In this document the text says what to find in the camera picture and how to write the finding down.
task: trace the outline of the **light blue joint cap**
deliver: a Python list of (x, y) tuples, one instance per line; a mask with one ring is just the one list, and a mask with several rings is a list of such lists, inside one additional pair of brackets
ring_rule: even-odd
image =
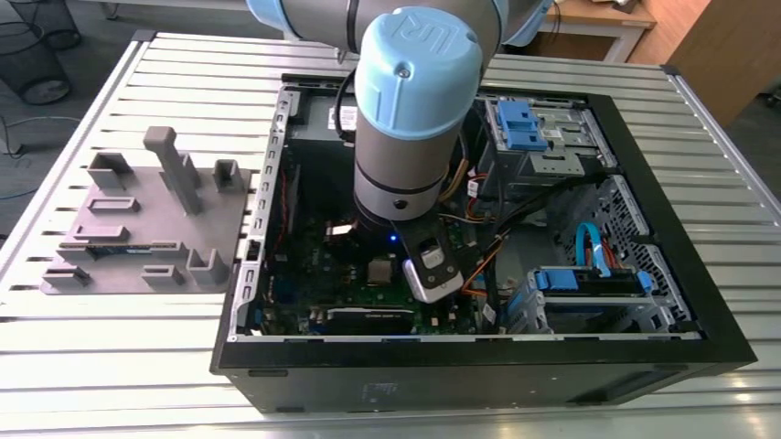
[(507, 29), (507, 20), (510, 19), (510, 0), (492, 0), (494, 5), (496, 6), (496, 11), (499, 12), (499, 19), (502, 20), (502, 32), (499, 32), (499, 36), (504, 34), (504, 29)]
[(479, 86), (482, 50), (451, 14), (411, 6), (375, 18), (362, 41), (355, 97), (384, 135), (436, 137), (468, 112)]
[(539, 2), (539, 6), (531, 14), (528, 21), (523, 23), (520, 29), (518, 29), (515, 35), (506, 40), (504, 44), (519, 48), (528, 46), (528, 43), (533, 42), (534, 36), (537, 35), (537, 32), (539, 32), (539, 28), (546, 21), (547, 10), (553, 6), (553, 2), (554, 0), (542, 0)]
[(247, 0), (247, 6), (257, 21), (264, 25), (299, 37), (292, 30), (288, 17), (284, 15), (282, 0)]

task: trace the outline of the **slotted metal surface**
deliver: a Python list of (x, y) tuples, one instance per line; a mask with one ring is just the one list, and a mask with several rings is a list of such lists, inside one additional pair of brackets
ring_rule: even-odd
[[(208, 373), (221, 295), (44, 296), (47, 258), (96, 151), (132, 165), (149, 125), (195, 164), (257, 171), (282, 73), (343, 76), (311, 43), (159, 34), (133, 42), (0, 251), (0, 434), (101, 437), (699, 437), (781, 435), (781, 228), (766, 188), (686, 85), (654, 68), (499, 56), (484, 84), (614, 97), (759, 361), (602, 410), (261, 416)], [(251, 184), (257, 186), (259, 178)]]

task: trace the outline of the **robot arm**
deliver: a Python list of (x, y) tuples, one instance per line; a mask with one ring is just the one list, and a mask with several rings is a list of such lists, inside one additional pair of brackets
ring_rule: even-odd
[(408, 256), (406, 278), (423, 302), (439, 300), (463, 283), (447, 234), (427, 214), (482, 75), (503, 42), (531, 40), (551, 3), (248, 0), (264, 24), (362, 54), (356, 207), (375, 224), (395, 228)]

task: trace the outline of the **ur logo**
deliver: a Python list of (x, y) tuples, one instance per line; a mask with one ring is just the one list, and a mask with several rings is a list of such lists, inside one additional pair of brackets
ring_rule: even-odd
[(392, 32), (415, 45), (428, 47), (432, 54), (442, 54), (456, 34), (456, 28), (451, 25), (431, 20), (426, 16), (407, 14), (404, 21), (399, 24)]

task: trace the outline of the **blue cable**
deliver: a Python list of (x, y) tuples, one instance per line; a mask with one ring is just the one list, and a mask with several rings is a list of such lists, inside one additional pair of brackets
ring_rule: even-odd
[(599, 236), (599, 229), (593, 222), (581, 222), (577, 226), (575, 235), (575, 265), (586, 265), (586, 249), (583, 248), (583, 241), (586, 239), (586, 232), (590, 238), (590, 247), (593, 250), (593, 262), (599, 270), (599, 277), (610, 277), (610, 268), (605, 262), (605, 254), (602, 249), (602, 237)]
[(0, 197), (0, 201), (5, 201), (6, 199), (13, 199), (13, 198), (24, 197), (25, 195), (29, 195), (29, 194), (35, 193), (36, 191), (37, 191), (37, 187), (33, 190), (28, 190), (27, 192), (23, 192), (20, 194), (8, 195), (6, 197)]

